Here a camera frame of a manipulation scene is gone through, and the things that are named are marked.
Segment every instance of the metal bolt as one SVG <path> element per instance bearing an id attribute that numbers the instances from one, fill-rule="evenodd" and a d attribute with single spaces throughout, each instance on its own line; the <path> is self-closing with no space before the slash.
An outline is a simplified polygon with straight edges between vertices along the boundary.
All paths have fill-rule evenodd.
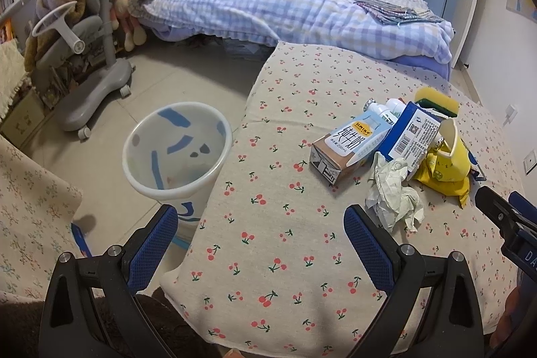
<path id="1" fill-rule="evenodd" d="M 455 261 L 461 262 L 465 260 L 465 256 L 459 251 L 454 251 L 451 255 Z"/>
<path id="2" fill-rule="evenodd" d="M 401 246 L 401 252 L 403 252 L 405 255 L 414 255 L 415 253 L 414 246 L 412 245 L 402 245 Z"/>
<path id="3" fill-rule="evenodd" d="M 58 257 L 58 261 L 67 262 L 71 259 L 71 254 L 69 252 L 64 252 Z"/>
<path id="4" fill-rule="evenodd" d="M 106 253 L 110 256 L 118 256 L 123 248 L 119 245 L 113 245 L 108 248 Z"/>

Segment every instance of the white bottle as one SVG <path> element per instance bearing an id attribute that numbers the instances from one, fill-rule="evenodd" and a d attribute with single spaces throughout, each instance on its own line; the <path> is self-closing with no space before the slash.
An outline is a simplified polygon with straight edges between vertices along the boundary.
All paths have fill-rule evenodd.
<path id="1" fill-rule="evenodd" d="M 400 101 L 399 99 L 390 98 L 388 99 L 388 102 L 386 102 L 386 107 L 396 118 L 399 118 L 406 108 L 406 103 Z"/>
<path id="2" fill-rule="evenodd" d="M 369 99 L 363 106 L 363 111 L 370 110 L 381 118 L 386 120 L 390 125 L 394 125 L 397 122 L 397 117 L 394 116 L 386 105 L 376 103 L 374 99 Z"/>

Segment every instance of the white ring handle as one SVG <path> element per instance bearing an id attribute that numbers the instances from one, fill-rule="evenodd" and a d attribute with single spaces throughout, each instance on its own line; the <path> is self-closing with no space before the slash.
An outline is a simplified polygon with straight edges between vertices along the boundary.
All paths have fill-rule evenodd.
<path id="1" fill-rule="evenodd" d="M 67 2 L 53 9 L 50 13 L 46 14 L 45 17 L 43 17 L 39 22 L 37 22 L 36 26 L 34 26 L 34 28 L 32 29 L 32 36 L 37 37 L 50 29 L 55 29 L 60 33 L 60 35 L 63 37 L 65 42 L 69 45 L 69 47 L 74 53 L 82 53 L 86 46 L 85 43 L 80 40 L 77 35 L 65 23 L 65 15 L 69 13 L 69 11 L 72 11 L 75 5 L 76 1 Z M 49 18 L 55 17 L 56 13 L 62 10 L 65 11 L 54 22 L 52 22 L 48 26 L 45 26 L 41 30 L 39 29 Z"/>

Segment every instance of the blue and white checkered blanket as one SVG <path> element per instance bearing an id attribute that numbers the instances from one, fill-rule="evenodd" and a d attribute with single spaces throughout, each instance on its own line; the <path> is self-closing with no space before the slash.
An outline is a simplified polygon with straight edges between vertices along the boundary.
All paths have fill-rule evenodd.
<path id="1" fill-rule="evenodd" d="M 451 60 L 451 24 L 381 25 L 354 0 L 131 0 L 129 10 L 164 40 L 206 34 L 276 46 L 336 46 L 376 59 L 402 55 Z M 423 0 L 382 0 L 427 8 Z"/>

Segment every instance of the caster wheel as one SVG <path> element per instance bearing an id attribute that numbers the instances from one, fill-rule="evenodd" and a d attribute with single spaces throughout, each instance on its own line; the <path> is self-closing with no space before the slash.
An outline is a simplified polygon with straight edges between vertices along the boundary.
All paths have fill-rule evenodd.
<path id="1" fill-rule="evenodd" d="M 119 89 L 119 92 L 121 93 L 122 98 L 126 98 L 128 95 L 131 94 L 131 88 L 128 85 L 122 86 L 122 88 Z"/>
<path id="2" fill-rule="evenodd" d="M 88 138 L 90 138 L 90 135 L 91 135 L 91 130 L 87 126 L 79 129 L 79 139 L 81 141 L 87 140 Z"/>

